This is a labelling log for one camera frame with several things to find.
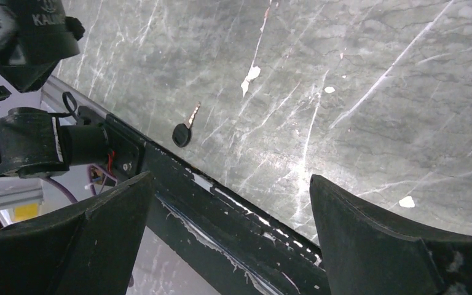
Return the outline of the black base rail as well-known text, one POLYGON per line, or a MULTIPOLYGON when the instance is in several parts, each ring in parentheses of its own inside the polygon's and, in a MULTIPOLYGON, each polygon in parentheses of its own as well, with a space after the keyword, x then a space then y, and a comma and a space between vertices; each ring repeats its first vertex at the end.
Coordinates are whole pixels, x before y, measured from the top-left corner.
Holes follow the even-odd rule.
POLYGON ((150 172, 148 228, 219 293, 330 293, 314 243, 112 114, 81 106, 77 123, 105 130, 119 181, 150 172))

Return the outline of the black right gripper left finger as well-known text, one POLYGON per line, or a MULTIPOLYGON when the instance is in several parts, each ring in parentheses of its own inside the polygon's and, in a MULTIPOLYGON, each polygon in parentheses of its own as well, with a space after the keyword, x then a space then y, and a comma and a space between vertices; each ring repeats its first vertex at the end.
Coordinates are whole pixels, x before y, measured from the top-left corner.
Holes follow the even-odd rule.
POLYGON ((125 294, 153 177, 0 230, 0 294, 125 294))

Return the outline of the black padlock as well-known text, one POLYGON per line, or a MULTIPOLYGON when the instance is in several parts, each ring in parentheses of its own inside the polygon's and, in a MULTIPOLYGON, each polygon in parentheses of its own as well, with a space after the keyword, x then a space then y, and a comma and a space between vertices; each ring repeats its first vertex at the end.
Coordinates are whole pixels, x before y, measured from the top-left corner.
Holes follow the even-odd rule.
POLYGON ((80 54, 85 29, 61 1, 0 1, 17 29, 0 51, 0 75, 20 93, 38 91, 61 60, 80 54))

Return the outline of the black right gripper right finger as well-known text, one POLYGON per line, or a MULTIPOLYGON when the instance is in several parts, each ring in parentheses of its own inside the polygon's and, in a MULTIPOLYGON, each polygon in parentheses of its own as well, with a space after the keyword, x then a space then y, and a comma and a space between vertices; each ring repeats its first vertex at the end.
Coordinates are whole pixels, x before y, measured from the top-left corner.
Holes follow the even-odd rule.
POLYGON ((472 294, 472 235, 404 218, 320 175, 309 192, 333 294, 472 294))

